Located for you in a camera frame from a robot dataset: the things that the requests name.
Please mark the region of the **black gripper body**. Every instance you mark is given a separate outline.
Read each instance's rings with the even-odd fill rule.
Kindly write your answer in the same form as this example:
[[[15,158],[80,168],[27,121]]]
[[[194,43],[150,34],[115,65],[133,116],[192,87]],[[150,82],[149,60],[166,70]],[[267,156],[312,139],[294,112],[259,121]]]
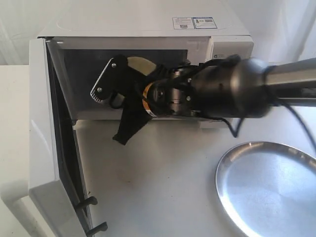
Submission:
[[[172,69],[157,65],[146,76],[131,68],[131,88],[126,95],[112,92],[109,104],[112,105],[120,95],[123,97],[119,106],[122,111],[125,102],[141,99],[144,109],[152,118],[194,117],[190,93],[192,72],[196,69],[196,65],[181,65]]]

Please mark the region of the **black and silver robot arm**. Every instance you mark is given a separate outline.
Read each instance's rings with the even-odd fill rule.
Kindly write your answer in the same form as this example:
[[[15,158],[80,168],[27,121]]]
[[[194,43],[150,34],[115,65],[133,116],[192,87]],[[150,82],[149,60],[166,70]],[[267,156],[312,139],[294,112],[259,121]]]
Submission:
[[[232,55],[169,69],[142,57],[117,55],[90,95],[98,103],[123,97],[114,136],[123,145],[154,118],[216,120],[237,137],[244,119],[261,118],[271,107],[292,111],[294,106],[315,106],[316,61],[270,66]],[[230,118],[238,119],[236,127]]]

